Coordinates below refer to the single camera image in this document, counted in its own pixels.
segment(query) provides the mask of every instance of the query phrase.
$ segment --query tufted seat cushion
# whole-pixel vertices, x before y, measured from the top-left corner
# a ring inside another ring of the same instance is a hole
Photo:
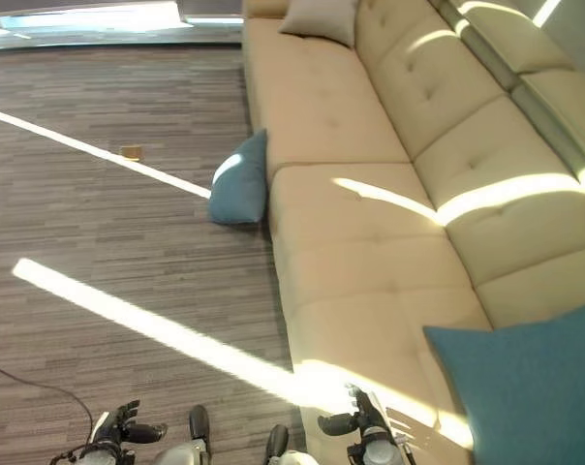
[[[360,56],[365,60],[365,55],[360,53]],[[366,66],[385,110],[412,157],[503,93],[495,79],[436,14],[407,29],[383,58]]]
[[[267,177],[308,163],[409,162],[354,50],[245,23],[255,128],[268,128]]]
[[[355,47],[366,68],[376,66],[423,19],[436,16],[426,0],[360,0]]]
[[[328,377],[345,368],[354,380],[372,380],[391,417],[428,438],[418,463],[466,463],[458,444],[470,440],[468,430],[451,428],[460,411],[421,329],[490,325],[444,228],[428,217],[432,204],[413,167],[287,167],[271,189],[295,372],[314,367],[313,377]],[[358,438],[326,439],[317,414],[302,410],[312,454],[345,463],[346,443]]]

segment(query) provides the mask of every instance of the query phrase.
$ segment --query sofa armrest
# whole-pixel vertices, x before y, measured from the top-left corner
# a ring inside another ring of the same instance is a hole
[[[519,75],[573,69],[569,57],[525,15],[479,8],[464,16]]]
[[[243,0],[243,17],[284,17],[289,0]]]
[[[526,75],[512,99],[585,187],[585,74]]]

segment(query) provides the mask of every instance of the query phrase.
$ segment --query sofa seam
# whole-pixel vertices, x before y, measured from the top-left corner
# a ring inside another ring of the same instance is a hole
[[[430,140],[427,144],[423,145],[422,148],[419,149],[419,151],[416,154],[416,157],[414,160],[412,160],[412,163],[415,167],[417,158],[419,157],[419,155],[421,155],[423,152],[425,152],[426,150],[428,150],[428,148],[430,148],[430,146],[432,144],[434,144],[435,142],[437,142],[438,140],[440,140],[443,136],[446,136],[447,133],[451,132],[451,130],[455,129],[456,127],[460,126],[462,123],[464,123],[465,121],[467,121],[469,118],[471,118],[474,114],[476,114],[478,111],[480,111],[481,109],[489,106],[490,104],[494,103],[496,100],[501,99],[502,97],[505,97],[508,93],[504,90],[503,87],[500,87],[501,89],[501,93],[499,95],[494,95],[493,97],[490,97],[488,99],[483,100],[479,106],[475,107],[472,111],[468,111],[463,117],[462,119],[458,120],[457,122],[450,124],[447,128],[445,128],[439,135],[437,135],[435,138],[433,138],[432,140]]]
[[[406,288],[406,289],[400,289],[400,290],[394,290],[393,288],[389,288],[389,290],[386,289],[381,289],[381,290],[376,290],[373,292],[362,292],[362,293],[353,293],[353,294],[341,294],[341,295],[333,295],[333,296],[327,296],[327,297],[320,297],[320,298],[316,298],[313,299],[309,302],[303,302],[303,303],[297,303],[296,304],[296,308],[300,308],[302,306],[305,305],[312,305],[314,303],[317,302],[324,302],[326,300],[335,300],[335,299],[341,299],[341,298],[349,298],[349,297],[354,297],[356,295],[375,295],[375,294],[384,294],[384,295],[398,295],[398,294],[402,294],[405,293],[407,291],[428,291],[428,290],[465,290],[465,291],[470,291],[472,292],[474,295],[477,296],[476,290],[473,289],[471,286],[467,286],[467,285],[450,285],[450,286],[427,286],[427,287],[423,287],[420,286],[418,288]]]
[[[387,57],[387,55],[389,54],[389,52],[394,48],[394,46],[400,42],[400,40],[405,37],[407,34],[409,34],[409,32],[411,32],[412,30],[414,30],[416,27],[418,27],[423,21],[425,21],[426,19],[428,19],[429,17],[432,16],[437,16],[439,19],[443,19],[438,12],[434,9],[434,7],[432,5],[430,5],[430,12],[426,15],[424,15],[423,17],[421,17],[419,20],[415,21],[412,25],[410,25],[409,27],[405,28],[405,30],[402,32],[402,34],[400,34],[399,36],[397,36],[393,42],[389,43],[389,46],[385,49],[385,51],[377,58],[377,60],[375,61],[375,63],[373,64],[373,66],[375,67],[379,67],[381,66],[381,63],[383,63],[383,61],[385,60],[385,58]],[[355,48],[355,53],[357,53],[357,56],[359,57],[359,61],[361,61],[361,63],[363,63],[363,60],[361,60],[361,57],[359,56],[359,53],[357,52],[357,49]]]
[[[364,161],[344,161],[344,162],[291,162],[291,163],[286,163],[285,165],[280,165],[274,172],[273,174],[270,175],[271,178],[271,182],[270,184],[273,184],[273,181],[275,180],[275,175],[280,172],[281,170],[285,170],[286,168],[293,168],[293,167],[316,167],[316,166],[320,166],[320,165],[413,165],[413,162],[411,161],[411,159],[406,160],[406,161],[397,161],[397,162],[376,162],[376,161],[368,161],[368,160],[364,160]]]
[[[416,237],[432,237],[432,238],[441,238],[441,239],[447,239],[449,241],[449,243],[452,243],[451,240],[449,239],[449,237],[446,237],[444,235],[439,235],[439,234],[407,234],[407,235],[401,235],[398,237],[393,237],[394,239],[411,239],[411,238],[416,238]],[[372,239],[372,237],[362,237],[362,238],[352,238],[352,239],[344,239],[344,240],[338,240],[338,243],[350,243],[350,242],[365,242],[368,241],[369,239]],[[323,248],[328,247],[329,245],[331,245],[333,242],[327,243],[326,245],[320,245],[318,247],[309,247],[303,250],[303,252],[316,252],[318,250],[321,250]]]
[[[510,276],[511,274],[514,274],[514,273],[519,273],[519,272],[521,272],[521,271],[524,271],[524,270],[526,270],[526,269],[529,269],[529,268],[533,268],[533,267],[535,267],[535,266],[540,266],[541,264],[545,264],[545,263],[547,263],[547,262],[552,262],[552,261],[554,261],[554,260],[561,259],[562,257],[567,257],[567,256],[569,256],[569,255],[575,255],[575,254],[578,254],[578,253],[580,253],[580,252],[583,252],[583,251],[585,251],[585,246],[584,246],[584,247],[579,247],[579,248],[577,248],[577,249],[570,250],[570,251],[567,251],[567,252],[564,252],[564,253],[561,253],[561,254],[558,254],[558,255],[554,255],[553,257],[549,257],[549,258],[547,258],[547,259],[543,259],[543,260],[540,260],[540,261],[538,261],[538,262],[535,262],[535,263],[528,264],[528,265],[526,265],[526,266],[523,266],[523,267],[521,267],[521,268],[519,268],[519,269],[515,269],[515,270],[513,270],[513,271],[509,271],[509,272],[507,272],[507,273],[503,273],[503,274],[500,274],[500,275],[498,275],[498,276],[495,276],[495,277],[492,277],[492,278],[486,279],[486,280],[485,280],[484,282],[482,282],[482,283],[479,283],[479,284],[474,284],[474,290],[475,290],[475,291],[476,291],[476,293],[477,293],[477,289],[478,289],[478,288],[480,288],[481,286],[485,286],[485,285],[487,285],[487,284],[491,283],[492,281],[496,281],[496,280],[498,280],[498,279],[505,278],[505,277],[507,277],[507,276]]]

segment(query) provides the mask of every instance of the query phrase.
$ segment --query black cable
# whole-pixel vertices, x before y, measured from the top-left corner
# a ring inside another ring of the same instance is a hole
[[[90,436],[92,435],[92,430],[94,429],[94,421],[92,419],[92,414],[90,413],[90,410],[88,410],[88,407],[86,407],[86,404],[84,404],[81,401],[81,399],[79,397],[77,397],[75,394],[73,394],[69,390],[63,389],[61,387],[42,385],[40,383],[34,383],[32,381],[23,380],[23,379],[19,378],[18,376],[12,375],[11,373],[4,371],[2,368],[0,368],[0,373],[2,373],[4,376],[7,376],[15,381],[18,381],[20,383],[25,384],[25,385],[36,386],[37,388],[53,389],[53,390],[57,390],[58,392],[62,392],[63,394],[66,394],[66,395],[73,397],[73,399],[81,406],[83,411],[88,415],[88,420],[90,421],[90,430],[88,431],[88,436],[86,436],[85,442],[87,443],[90,440]]]
[[[403,448],[405,450],[405,455],[407,455],[407,459],[409,460],[409,464],[410,465],[417,465],[416,458],[413,457],[413,451],[411,450],[409,445],[407,443],[405,443],[403,445]]]
[[[55,457],[53,457],[49,461],[49,465],[56,465],[56,463],[58,463],[60,460],[69,460],[71,463],[75,462],[75,454],[74,454],[74,452],[76,450],[83,449],[86,446],[88,446],[88,445],[87,444],[80,444],[76,448],[72,448],[70,450],[67,450],[65,452],[60,453],[59,455],[56,455]]]

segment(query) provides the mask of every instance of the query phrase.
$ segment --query blue pillow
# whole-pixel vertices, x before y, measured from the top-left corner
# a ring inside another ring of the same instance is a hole
[[[467,412],[477,465],[585,465],[585,306],[494,332],[424,332]]]
[[[213,176],[208,212],[221,224],[258,223],[266,204],[266,130],[245,140]]]

